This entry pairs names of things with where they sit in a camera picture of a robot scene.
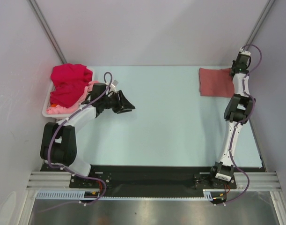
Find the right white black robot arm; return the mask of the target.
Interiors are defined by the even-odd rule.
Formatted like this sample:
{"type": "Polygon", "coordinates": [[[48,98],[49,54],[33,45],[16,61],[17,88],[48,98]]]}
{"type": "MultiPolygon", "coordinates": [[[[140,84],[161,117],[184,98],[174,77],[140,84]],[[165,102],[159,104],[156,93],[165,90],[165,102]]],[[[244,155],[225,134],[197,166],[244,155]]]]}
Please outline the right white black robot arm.
{"type": "Polygon", "coordinates": [[[209,175],[209,183],[213,188],[223,188],[233,180],[238,137],[255,106],[255,100],[249,92],[250,60],[251,53],[241,49],[231,66],[230,77],[234,85],[234,94],[224,112],[226,134],[222,152],[209,175]]]}

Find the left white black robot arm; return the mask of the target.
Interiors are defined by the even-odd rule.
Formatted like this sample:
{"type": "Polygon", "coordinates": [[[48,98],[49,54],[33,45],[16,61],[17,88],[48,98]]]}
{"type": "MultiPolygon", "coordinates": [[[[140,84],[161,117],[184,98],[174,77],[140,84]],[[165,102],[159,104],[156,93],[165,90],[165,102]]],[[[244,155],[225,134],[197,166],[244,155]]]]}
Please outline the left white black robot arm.
{"type": "Polygon", "coordinates": [[[81,148],[77,146],[76,134],[96,119],[104,110],[111,109],[116,114],[131,112],[135,106],[121,90],[115,90],[105,83],[94,83],[83,104],[71,116],[58,122],[45,124],[40,157],[50,165],[60,165],[80,175],[80,182],[86,187],[96,183],[96,175],[91,173],[91,164],[85,162],[81,148]]]}

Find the salmon pink t shirt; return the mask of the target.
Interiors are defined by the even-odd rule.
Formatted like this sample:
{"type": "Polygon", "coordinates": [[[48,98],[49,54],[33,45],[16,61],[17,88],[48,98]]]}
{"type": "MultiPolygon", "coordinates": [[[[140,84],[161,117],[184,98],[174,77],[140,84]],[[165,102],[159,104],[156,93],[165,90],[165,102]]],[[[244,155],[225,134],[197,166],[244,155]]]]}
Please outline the salmon pink t shirt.
{"type": "Polygon", "coordinates": [[[198,75],[201,96],[222,98],[231,98],[233,96],[234,85],[230,76],[230,68],[200,68],[198,75]]]}

